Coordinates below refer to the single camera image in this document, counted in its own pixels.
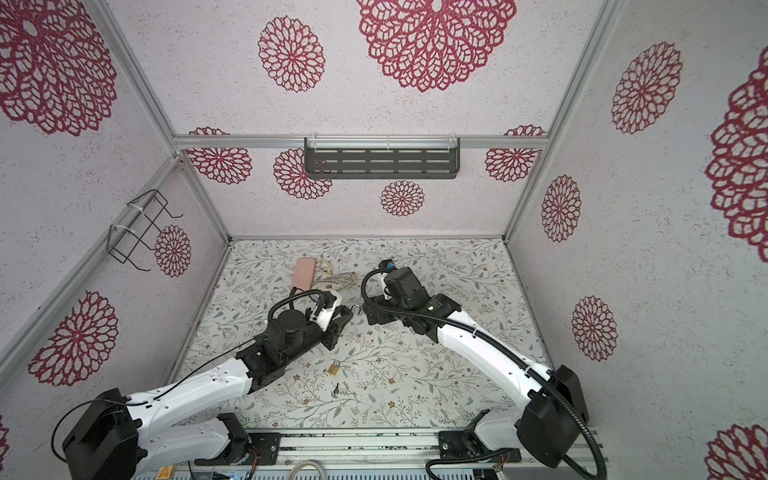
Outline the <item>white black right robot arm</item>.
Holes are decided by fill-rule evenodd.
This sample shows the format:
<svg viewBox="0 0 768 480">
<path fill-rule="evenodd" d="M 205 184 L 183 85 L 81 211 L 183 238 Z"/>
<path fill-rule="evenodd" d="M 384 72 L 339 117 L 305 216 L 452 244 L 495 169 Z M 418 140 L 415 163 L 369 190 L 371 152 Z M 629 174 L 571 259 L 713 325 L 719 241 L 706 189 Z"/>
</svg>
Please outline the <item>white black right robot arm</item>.
<svg viewBox="0 0 768 480">
<path fill-rule="evenodd" d="M 369 324 L 401 322 L 462 356 L 512 402 L 504 411 L 481 411 L 461 431 L 440 432 L 440 457 L 428 461 L 428 469 L 519 461 L 528 453 L 549 468 L 566 464 L 583 478 L 606 478 L 580 380 L 571 369 L 553 369 L 517 352 L 450 297 L 429 294 L 408 267 L 384 261 L 363 277 L 360 291 Z"/>
</svg>

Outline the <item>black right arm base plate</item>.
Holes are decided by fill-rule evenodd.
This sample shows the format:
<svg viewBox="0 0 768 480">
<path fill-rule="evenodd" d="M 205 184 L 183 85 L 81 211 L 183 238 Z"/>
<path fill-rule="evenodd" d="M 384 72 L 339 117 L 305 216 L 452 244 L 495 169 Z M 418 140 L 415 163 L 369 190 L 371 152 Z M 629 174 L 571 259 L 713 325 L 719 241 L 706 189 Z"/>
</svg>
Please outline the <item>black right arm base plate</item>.
<svg viewBox="0 0 768 480">
<path fill-rule="evenodd" d="M 443 430 L 438 432 L 440 458 L 462 461 L 491 461 L 495 463 L 519 463 L 521 451 L 517 448 L 491 450 L 485 447 L 474 434 L 464 430 Z"/>
</svg>

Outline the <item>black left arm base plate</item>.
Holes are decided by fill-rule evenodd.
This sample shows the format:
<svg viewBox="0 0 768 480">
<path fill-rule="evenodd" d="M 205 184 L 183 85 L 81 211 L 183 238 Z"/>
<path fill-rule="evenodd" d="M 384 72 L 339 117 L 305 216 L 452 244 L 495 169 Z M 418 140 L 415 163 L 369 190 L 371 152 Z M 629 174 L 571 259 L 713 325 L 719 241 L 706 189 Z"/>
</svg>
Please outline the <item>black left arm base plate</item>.
<svg viewBox="0 0 768 480">
<path fill-rule="evenodd" d="M 247 433 L 235 436 L 224 451 L 212 459 L 195 459 L 194 466 L 275 465 L 280 449 L 280 433 Z"/>
</svg>

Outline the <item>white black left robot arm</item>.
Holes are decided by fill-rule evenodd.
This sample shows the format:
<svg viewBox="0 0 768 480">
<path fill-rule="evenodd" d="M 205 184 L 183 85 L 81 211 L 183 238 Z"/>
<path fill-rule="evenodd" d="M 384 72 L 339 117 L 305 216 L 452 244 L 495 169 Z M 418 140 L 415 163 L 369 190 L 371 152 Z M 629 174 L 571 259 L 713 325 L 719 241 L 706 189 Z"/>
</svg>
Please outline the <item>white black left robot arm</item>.
<svg viewBox="0 0 768 480">
<path fill-rule="evenodd" d="M 245 397 L 280 379 L 287 366 L 318 345 L 332 350 L 352 319 L 346 306 L 284 310 L 234 357 L 178 384 L 124 395 L 113 388 L 90 401 L 65 437 L 62 451 L 74 479 L 131 479 L 183 461 L 230 465 L 253 444 L 234 413 L 189 424 L 187 418 Z"/>
</svg>

